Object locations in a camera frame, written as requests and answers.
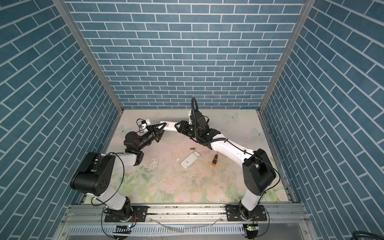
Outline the white remote with display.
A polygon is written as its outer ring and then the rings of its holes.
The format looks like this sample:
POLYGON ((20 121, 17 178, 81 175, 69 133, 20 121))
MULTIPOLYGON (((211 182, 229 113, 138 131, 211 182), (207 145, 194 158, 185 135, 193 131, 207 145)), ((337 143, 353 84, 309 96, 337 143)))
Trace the white remote with display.
POLYGON ((160 124, 165 124, 164 131, 177 132, 176 122, 160 121, 160 124))

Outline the grey white remote control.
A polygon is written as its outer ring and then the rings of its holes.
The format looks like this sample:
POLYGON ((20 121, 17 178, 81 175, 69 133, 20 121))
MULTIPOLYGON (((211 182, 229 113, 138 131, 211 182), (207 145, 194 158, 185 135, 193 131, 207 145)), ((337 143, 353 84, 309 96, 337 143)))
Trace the grey white remote control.
POLYGON ((184 169, 187 169, 200 157, 201 157, 201 154, 199 152, 193 151, 181 162, 181 166, 184 169))

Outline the orange black screwdriver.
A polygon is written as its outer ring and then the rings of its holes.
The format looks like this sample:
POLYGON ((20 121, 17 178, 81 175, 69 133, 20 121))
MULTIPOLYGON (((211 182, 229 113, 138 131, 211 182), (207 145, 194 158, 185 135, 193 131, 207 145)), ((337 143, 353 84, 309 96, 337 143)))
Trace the orange black screwdriver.
POLYGON ((216 166, 217 161, 218 161, 218 155, 219 155, 218 153, 215 154, 215 156, 214 156, 214 158, 212 160, 212 166, 216 166))

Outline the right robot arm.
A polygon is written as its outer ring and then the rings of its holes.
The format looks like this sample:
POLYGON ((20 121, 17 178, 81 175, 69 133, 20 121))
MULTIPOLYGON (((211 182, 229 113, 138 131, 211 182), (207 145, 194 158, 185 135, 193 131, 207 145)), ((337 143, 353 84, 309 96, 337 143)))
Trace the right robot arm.
POLYGON ((171 130, 223 154, 242 167, 247 190, 240 200, 240 209, 249 214, 259 205, 264 192, 269 189, 278 172, 264 150, 254 151, 234 143, 224 136, 224 131, 211 128, 209 122, 209 118, 201 112, 192 110, 189 112, 188 121, 169 126, 171 130))

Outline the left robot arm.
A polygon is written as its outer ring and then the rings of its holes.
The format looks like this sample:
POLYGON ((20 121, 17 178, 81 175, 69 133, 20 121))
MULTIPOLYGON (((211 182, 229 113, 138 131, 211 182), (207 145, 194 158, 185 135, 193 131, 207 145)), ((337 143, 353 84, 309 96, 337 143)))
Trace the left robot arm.
POLYGON ((129 132, 125 136, 124 153, 88 153, 75 171, 70 187, 90 194, 113 211, 120 211, 129 201, 111 184, 114 169, 138 166, 144 157, 142 149, 162 138, 166 123, 151 125, 149 121, 140 125, 144 133, 129 132))

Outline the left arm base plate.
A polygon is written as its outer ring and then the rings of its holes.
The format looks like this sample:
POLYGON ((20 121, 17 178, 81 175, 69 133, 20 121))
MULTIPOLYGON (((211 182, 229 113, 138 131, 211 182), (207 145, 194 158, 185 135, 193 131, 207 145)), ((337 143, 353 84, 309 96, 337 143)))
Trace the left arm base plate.
POLYGON ((144 222, 148 213, 148 206, 128 206, 121 210, 104 209, 106 223, 144 222))

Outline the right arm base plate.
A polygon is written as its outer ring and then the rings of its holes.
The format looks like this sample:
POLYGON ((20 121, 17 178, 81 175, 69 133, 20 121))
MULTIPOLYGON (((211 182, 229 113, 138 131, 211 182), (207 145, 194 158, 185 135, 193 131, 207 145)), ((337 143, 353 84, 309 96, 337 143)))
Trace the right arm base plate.
POLYGON ((239 221, 266 221, 268 219, 263 205, 257 205, 253 210, 247 210, 241 203, 225 205, 228 222, 239 221))

